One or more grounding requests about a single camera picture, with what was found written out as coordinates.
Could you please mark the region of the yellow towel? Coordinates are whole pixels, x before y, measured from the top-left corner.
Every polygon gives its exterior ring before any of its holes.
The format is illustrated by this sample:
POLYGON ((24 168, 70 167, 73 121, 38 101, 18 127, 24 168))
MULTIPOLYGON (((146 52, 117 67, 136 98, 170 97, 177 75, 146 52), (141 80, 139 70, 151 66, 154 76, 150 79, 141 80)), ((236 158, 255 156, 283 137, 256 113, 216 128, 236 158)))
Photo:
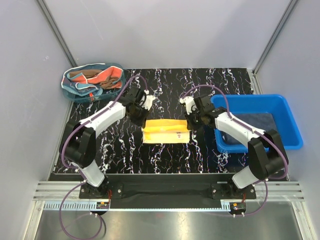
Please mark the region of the yellow towel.
POLYGON ((148 119, 142 128, 144 144, 187 144, 190 131, 182 119, 148 119))

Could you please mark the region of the dark blue towel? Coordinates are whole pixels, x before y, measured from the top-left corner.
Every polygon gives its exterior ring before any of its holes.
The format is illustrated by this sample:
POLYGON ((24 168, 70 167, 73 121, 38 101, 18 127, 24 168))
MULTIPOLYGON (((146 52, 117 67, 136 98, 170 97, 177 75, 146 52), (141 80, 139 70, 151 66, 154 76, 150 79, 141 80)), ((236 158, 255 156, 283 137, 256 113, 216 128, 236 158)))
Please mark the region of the dark blue towel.
MULTIPOLYGON (((277 126, 271 113, 242 113, 236 114, 235 116, 255 128, 265 131, 277 131, 277 126)), ((221 131, 221 137, 223 142, 227 145, 242 145, 234 137, 223 131, 221 131)))

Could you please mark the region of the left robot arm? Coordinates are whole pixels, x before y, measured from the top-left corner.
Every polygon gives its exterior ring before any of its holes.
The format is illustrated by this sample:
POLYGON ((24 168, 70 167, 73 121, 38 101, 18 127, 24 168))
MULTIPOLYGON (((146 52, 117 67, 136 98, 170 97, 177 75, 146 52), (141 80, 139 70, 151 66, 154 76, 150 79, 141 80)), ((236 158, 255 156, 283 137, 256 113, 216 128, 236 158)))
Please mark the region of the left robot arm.
POLYGON ((93 115, 66 123, 59 147, 61 161, 70 161, 69 168, 80 172, 84 179, 85 192, 97 198, 103 198, 110 193, 108 177, 99 169, 95 160, 97 137, 125 117, 144 128, 155 99, 148 90, 134 87, 124 96, 117 96, 93 115))

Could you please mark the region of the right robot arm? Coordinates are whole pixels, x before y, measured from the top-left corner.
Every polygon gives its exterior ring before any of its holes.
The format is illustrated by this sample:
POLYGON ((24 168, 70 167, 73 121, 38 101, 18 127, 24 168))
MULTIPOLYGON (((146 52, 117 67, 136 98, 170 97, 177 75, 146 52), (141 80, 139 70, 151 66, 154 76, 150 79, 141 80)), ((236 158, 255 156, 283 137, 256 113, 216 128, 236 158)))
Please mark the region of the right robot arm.
POLYGON ((179 102, 185 107, 188 130, 209 126, 227 133, 247 148, 248 166, 233 175, 232 182, 227 185, 228 195, 236 199, 249 185, 272 178, 280 170, 286 175, 288 157, 276 130, 265 131, 237 118, 230 112, 227 97, 223 98, 225 107, 215 107, 208 96, 184 96, 179 102))

